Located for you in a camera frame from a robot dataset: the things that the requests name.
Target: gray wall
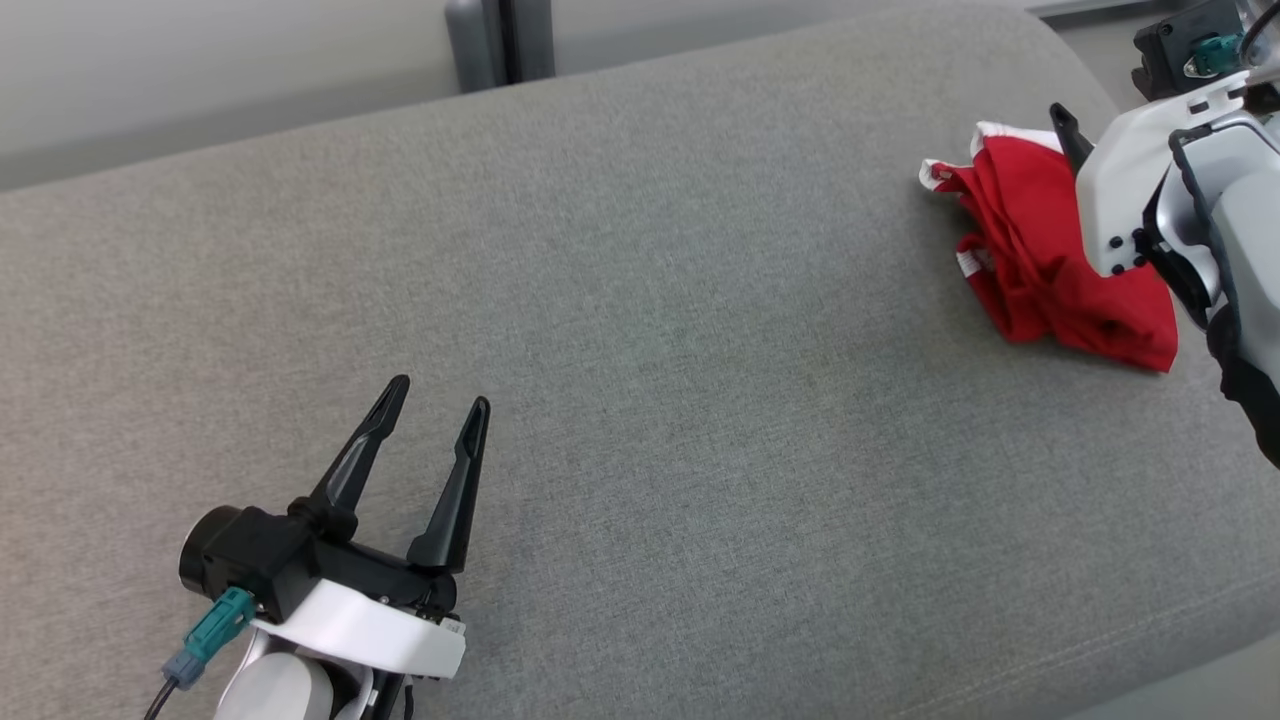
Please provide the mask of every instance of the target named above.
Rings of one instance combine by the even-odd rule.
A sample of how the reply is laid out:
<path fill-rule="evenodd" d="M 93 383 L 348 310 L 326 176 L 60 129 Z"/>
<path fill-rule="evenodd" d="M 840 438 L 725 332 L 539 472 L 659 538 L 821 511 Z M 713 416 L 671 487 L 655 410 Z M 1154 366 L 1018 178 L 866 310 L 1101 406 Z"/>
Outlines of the gray wall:
<path fill-rule="evenodd" d="M 0 188 L 457 92 L 444 0 L 0 0 Z"/>

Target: black mount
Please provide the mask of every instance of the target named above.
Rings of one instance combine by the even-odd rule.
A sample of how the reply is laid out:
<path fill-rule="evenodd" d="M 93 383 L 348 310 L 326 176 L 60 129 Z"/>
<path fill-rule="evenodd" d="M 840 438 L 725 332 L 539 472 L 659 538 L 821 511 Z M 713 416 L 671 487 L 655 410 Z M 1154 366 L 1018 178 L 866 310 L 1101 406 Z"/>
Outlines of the black mount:
<path fill-rule="evenodd" d="M 466 565 L 475 514 L 489 401 L 477 397 L 454 445 L 453 471 L 426 532 L 401 559 L 351 542 L 356 503 L 381 442 L 396 429 L 408 393 L 407 375 L 388 383 L 311 495 L 284 515 L 259 507 L 218 507 L 192 528 L 182 547 L 178 575 L 187 589 L 216 600 L 228 588 L 251 592 L 259 616 L 285 621 L 320 579 L 360 591 L 421 618 L 453 611 L 453 575 Z"/>

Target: gray fabric cushion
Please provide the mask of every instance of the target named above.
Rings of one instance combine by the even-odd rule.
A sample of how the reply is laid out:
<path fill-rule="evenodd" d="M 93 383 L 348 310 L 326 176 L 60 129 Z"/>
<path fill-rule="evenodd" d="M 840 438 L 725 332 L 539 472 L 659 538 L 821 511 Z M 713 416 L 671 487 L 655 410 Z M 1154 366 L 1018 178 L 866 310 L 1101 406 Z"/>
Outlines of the gray fabric cushion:
<path fill-rule="evenodd" d="M 1052 716 L 1274 629 L 1280 483 L 1201 337 L 1006 345 L 915 183 L 1055 100 L 1114 111 L 947 6 L 0 196 L 8 715 L 140 715 L 191 524 L 283 510 L 399 372 L 367 544 L 494 407 L 421 717 Z"/>

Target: black cable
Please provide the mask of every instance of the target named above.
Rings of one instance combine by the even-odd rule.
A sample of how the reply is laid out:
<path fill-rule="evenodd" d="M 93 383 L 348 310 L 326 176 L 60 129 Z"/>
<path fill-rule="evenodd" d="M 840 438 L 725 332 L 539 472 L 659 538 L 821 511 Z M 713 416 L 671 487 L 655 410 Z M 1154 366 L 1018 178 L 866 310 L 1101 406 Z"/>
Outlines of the black cable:
<path fill-rule="evenodd" d="M 1253 20 L 1253 24 L 1249 26 L 1249 29 L 1244 33 L 1244 40 L 1240 41 L 1240 61 L 1244 63 L 1244 67 L 1254 67 L 1254 64 L 1249 61 L 1249 50 L 1253 49 L 1253 44 L 1257 42 L 1258 36 L 1262 35 L 1262 31 L 1267 28 L 1267 24 L 1276 18 L 1277 13 L 1280 13 L 1280 0 L 1276 0 L 1270 8 L 1262 10 L 1258 19 Z"/>
<path fill-rule="evenodd" d="M 164 703 L 169 702 L 169 696 L 173 694 L 173 689 L 177 687 L 178 680 L 172 678 L 165 680 L 164 687 L 156 693 L 156 698 L 151 701 L 151 707 L 147 710 L 147 714 L 142 716 L 142 720 L 156 720 L 160 715 L 160 708 L 164 707 Z"/>

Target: cable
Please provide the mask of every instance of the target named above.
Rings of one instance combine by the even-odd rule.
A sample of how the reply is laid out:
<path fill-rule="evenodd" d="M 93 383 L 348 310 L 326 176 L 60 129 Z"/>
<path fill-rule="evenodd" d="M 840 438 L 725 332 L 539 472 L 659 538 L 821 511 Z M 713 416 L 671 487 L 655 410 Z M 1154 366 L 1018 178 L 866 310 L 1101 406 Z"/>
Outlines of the cable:
<path fill-rule="evenodd" d="M 413 720 L 413 683 L 404 685 L 404 720 Z"/>
<path fill-rule="evenodd" d="M 156 720 L 160 715 L 160 708 L 164 703 L 169 702 L 169 696 L 173 694 L 173 689 L 178 687 L 178 680 L 168 679 L 160 692 L 156 693 L 156 698 L 151 701 L 151 707 L 147 708 L 147 714 L 142 716 L 142 720 Z"/>
<path fill-rule="evenodd" d="M 1249 51 L 1253 50 L 1253 44 L 1257 42 L 1258 36 L 1262 35 L 1262 31 L 1266 29 L 1271 20 L 1275 19 L 1276 14 L 1280 14 L 1280 0 L 1271 3 L 1270 8 L 1262 10 L 1258 19 L 1253 20 L 1253 24 L 1249 26 L 1249 29 L 1244 33 L 1244 40 L 1240 41 L 1240 61 L 1244 63 L 1244 67 L 1256 67 L 1249 61 Z"/>

